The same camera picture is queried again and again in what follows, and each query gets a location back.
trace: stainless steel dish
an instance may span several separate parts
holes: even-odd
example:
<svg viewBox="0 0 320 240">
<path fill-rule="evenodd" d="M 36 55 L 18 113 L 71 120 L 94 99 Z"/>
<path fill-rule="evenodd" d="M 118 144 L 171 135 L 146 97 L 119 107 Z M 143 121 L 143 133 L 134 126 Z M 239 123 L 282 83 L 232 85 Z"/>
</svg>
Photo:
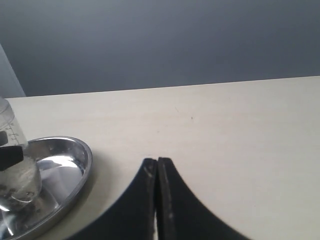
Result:
<svg viewBox="0 0 320 240">
<path fill-rule="evenodd" d="M 29 142 L 42 179 L 39 197 L 19 212 L 0 214 L 0 240 L 31 240 L 57 223 L 78 199 L 92 167 L 92 152 L 81 140 L 55 136 Z"/>
</svg>

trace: clear container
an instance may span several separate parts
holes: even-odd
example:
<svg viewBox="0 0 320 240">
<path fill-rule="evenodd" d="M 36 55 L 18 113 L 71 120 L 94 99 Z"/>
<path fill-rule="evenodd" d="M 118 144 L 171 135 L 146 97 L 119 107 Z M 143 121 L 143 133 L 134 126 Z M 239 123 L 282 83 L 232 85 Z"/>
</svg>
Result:
<svg viewBox="0 0 320 240">
<path fill-rule="evenodd" d="M 36 198 L 41 176 L 35 159 L 28 156 L 26 140 L 9 102 L 0 97 L 0 148 L 21 146 L 23 160 L 0 171 L 0 209 L 18 211 Z M 10 161 L 0 155 L 0 161 Z"/>
</svg>

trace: tray rim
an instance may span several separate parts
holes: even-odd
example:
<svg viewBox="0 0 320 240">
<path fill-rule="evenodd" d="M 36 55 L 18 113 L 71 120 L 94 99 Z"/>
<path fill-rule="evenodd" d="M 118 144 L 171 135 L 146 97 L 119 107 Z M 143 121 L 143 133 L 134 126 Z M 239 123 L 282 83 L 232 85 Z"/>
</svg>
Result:
<svg viewBox="0 0 320 240">
<path fill-rule="evenodd" d="M 87 165 L 83 171 L 81 180 L 79 181 L 77 186 L 74 188 L 74 190 L 70 193 L 70 195 L 65 199 L 65 201 L 63 201 L 63 204 L 59 205 L 56 209 L 54 209 L 43 221 L 41 221 L 39 224 L 35 225 L 34 227 L 30 228 L 29 230 L 27 230 L 26 232 L 18 236 L 8 237 L 8 238 L 5 238 L 4 240 L 32 240 L 34 238 L 39 237 L 40 235 L 48 231 L 51 227 L 53 227 L 59 220 L 61 220 L 62 217 L 65 216 L 69 212 L 69 210 L 72 208 L 73 206 L 72 203 L 78 200 L 79 194 L 83 189 L 85 183 L 87 182 L 89 178 L 89 174 L 92 170 L 93 154 L 90 147 L 84 141 L 78 138 L 71 137 L 71 136 L 59 136 L 59 135 L 32 139 L 32 140 L 29 140 L 28 143 L 44 141 L 44 140 L 58 140 L 58 139 L 73 141 L 83 146 L 87 154 Z"/>
</svg>

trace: white table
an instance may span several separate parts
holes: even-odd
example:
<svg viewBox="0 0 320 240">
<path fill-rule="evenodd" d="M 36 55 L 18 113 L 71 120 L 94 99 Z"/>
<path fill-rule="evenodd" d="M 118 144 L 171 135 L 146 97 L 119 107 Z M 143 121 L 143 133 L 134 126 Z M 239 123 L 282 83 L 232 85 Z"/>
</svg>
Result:
<svg viewBox="0 0 320 240">
<path fill-rule="evenodd" d="M 72 136 L 93 151 L 92 188 L 41 240 L 89 224 L 159 156 L 253 240 L 320 239 L 320 77 L 9 101 L 29 140 Z"/>
</svg>

